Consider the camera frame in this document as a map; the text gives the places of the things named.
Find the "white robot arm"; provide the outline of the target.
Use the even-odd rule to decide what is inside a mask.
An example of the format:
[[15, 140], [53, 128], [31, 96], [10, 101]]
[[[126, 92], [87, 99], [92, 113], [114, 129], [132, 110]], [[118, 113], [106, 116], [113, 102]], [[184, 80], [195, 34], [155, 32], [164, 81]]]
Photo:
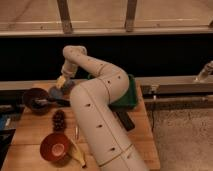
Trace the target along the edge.
[[100, 170], [149, 171], [109, 108], [109, 104], [127, 92], [127, 73], [112, 63], [88, 56], [84, 46], [68, 45], [62, 53], [65, 58], [61, 69], [64, 78], [72, 77], [77, 66], [94, 76], [73, 87], [70, 102]]

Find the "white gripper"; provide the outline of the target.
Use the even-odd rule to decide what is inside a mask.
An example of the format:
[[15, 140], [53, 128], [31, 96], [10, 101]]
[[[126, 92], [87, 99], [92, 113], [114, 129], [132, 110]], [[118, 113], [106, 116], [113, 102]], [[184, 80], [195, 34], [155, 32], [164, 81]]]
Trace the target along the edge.
[[74, 78], [77, 70], [78, 66], [76, 64], [65, 61], [61, 69], [62, 75], [56, 81], [56, 87], [61, 89], [65, 85], [66, 78]]

